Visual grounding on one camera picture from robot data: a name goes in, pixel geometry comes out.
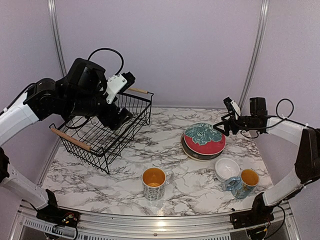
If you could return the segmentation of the red teal floral plate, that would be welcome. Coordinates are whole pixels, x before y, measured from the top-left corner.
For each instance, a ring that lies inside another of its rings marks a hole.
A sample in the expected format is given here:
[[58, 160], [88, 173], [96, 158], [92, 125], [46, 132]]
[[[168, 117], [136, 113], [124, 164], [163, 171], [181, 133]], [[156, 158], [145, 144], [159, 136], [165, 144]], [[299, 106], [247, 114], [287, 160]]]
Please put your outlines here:
[[226, 147], [225, 135], [205, 122], [190, 125], [184, 131], [183, 138], [189, 149], [204, 156], [220, 154]]

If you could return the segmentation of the black wire dish rack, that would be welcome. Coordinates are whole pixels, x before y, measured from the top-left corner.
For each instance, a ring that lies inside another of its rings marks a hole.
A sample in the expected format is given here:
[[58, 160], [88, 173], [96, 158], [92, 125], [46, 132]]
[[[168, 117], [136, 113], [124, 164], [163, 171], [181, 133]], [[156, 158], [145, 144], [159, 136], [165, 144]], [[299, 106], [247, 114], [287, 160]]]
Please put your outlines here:
[[130, 88], [130, 93], [119, 93], [116, 105], [129, 110], [133, 117], [119, 129], [104, 127], [97, 117], [76, 116], [69, 122], [50, 130], [59, 136], [68, 153], [109, 174], [111, 163], [121, 156], [122, 150], [134, 140], [142, 127], [150, 124], [154, 93], [139, 88]]

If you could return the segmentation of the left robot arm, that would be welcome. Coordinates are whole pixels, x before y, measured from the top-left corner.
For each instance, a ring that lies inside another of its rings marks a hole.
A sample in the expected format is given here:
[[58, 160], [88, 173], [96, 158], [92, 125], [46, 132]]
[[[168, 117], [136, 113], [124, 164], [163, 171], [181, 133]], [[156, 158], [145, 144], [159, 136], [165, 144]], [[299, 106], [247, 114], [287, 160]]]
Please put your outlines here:
[[132, 114], [115, 104], [116, 96], [129, 88], [135, 77], [127, 72], [107, 78], [105, 72], [97, 63], [77, 58], [61, 79], [46, 77], [28, 85], [0, 113], [0, 144], [52, 115], [66, 122], [74, 117], [96, 117], [104, 127], [117, 130]]

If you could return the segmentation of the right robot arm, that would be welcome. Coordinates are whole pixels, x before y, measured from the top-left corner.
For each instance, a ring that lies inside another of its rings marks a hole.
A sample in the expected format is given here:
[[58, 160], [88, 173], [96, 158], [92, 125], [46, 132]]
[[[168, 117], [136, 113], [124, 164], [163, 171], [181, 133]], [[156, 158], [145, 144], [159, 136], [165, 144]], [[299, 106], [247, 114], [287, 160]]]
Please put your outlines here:
[[291, 120], [289, 115], [269, 115], [263, 97], [249, 100], [248, 115], [243, 115], [236, 101], [230, 97], [225, 98], [223, 103], [227, 114], [213, 128], [226, 137], [241, 131], [256, 131], [260, 135], [278, 137], [297, 148], [290, 172], [273, 187], [255, 197], [247, 219], [252, 224], [258, 224], [267, 216], [267, 210], [295, 197], [307, 185], [320, 179], [320, 130]]

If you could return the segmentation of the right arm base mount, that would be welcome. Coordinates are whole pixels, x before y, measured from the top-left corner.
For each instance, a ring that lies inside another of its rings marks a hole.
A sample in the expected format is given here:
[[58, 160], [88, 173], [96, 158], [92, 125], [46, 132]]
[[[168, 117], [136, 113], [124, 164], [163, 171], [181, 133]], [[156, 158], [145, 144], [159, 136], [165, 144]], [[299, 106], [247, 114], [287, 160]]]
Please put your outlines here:
[[271, 222], [275, 219], [272, 213], [257, 214], [252, 210], [233, 212], [230, 215], [230, 221], [234, 229], [252, 227], [255, 225]]

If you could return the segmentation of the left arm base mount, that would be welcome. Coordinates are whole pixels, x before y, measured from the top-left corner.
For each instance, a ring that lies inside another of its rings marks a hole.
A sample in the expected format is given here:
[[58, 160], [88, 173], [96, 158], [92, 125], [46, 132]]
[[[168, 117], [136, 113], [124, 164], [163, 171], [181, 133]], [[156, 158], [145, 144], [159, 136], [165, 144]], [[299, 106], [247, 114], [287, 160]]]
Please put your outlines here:
[[59, 208], [58, 210], [38, 210], [36, 217], [40, 220], [58, 225], [75, 228], [78, 225], [80, 213]]

